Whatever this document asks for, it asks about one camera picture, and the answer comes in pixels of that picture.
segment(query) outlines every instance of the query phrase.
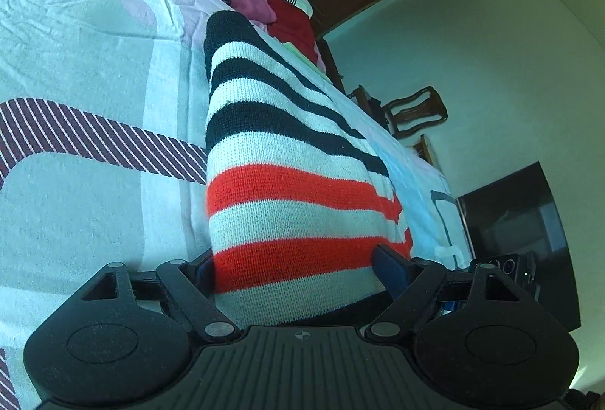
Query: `bed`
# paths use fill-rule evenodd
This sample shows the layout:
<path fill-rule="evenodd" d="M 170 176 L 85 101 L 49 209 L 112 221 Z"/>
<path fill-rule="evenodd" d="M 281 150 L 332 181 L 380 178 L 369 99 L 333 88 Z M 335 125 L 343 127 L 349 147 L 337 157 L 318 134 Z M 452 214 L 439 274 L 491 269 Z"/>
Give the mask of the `bed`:
<path fill-rule="evenodd" d="M 108 262 L 209 248 L 203 41 L 220 0 L 2 0 L 0 408 L 34 408 L 28 336 Z M 443 176 L 257 28 L 385 162 L 413 256 L 466 267 Z"/>

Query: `striped cushion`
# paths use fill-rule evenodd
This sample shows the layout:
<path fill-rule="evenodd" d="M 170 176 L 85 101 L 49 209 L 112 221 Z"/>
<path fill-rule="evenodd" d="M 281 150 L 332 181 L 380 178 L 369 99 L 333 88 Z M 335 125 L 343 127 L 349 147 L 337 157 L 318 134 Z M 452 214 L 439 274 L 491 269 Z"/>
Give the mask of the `striped cushion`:
<path fill-rule="evenodd" d="M 382 160 L 238 13 L 210 18 L 205 54 L 217 306 L 273 325 L 383 291 L 372 250 L 411 238 Z"/>

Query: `wooden chair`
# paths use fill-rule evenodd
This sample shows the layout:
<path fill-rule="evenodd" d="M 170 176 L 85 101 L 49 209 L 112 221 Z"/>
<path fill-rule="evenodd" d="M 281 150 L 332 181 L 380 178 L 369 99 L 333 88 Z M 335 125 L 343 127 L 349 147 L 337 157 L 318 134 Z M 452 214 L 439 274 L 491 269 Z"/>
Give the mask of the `wooden chair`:
<path fill-rule="evenodd" d="M 418 103 L 416 106 L 404 108 L 397 113 L 393 113 L 394 108 L 412 103 L 424 94 L 428 94 L 428 98 Z M 441 97 L 439 96 L 439 93 L 435 91 L 435 88 L 430 85 L 424 89 L 420 89 L 416 94 L 410 96 L 409 98 L 394 99 L 393 101 L 386 103 L 382 109 L 384 110 L 386 119 L 391 127 L 391 134 L 396 139 L 405 139 L 411 135 L 414 135 L 414 133 L 418 132 L 419 130 L 434 127 L 435 125 L 439 125 L 448 119 L 448 111 L 444 102 L 441 101 Z M 415 120 L 419 120 L 421 118 L 430 118 L 432 116 L 438 116 L 440 118 L 438 120 L 430 120 L 418 123 L 417 125 L 414 125 L 406 130 L 399 130 L 400 125 L 409 125 Z"/>

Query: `black tv screen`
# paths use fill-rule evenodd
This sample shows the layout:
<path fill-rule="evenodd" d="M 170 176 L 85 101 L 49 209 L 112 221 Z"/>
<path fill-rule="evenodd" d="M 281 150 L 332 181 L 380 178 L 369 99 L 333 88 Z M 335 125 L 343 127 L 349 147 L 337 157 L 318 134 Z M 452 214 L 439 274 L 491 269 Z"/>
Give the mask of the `black tv screen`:
<path fill-rule="evenodd" d="M 459 198 L 475 258 L 533 253 L 532 295 L 569 331 L 580 307 L 568 243 L 539 162 Z"/>

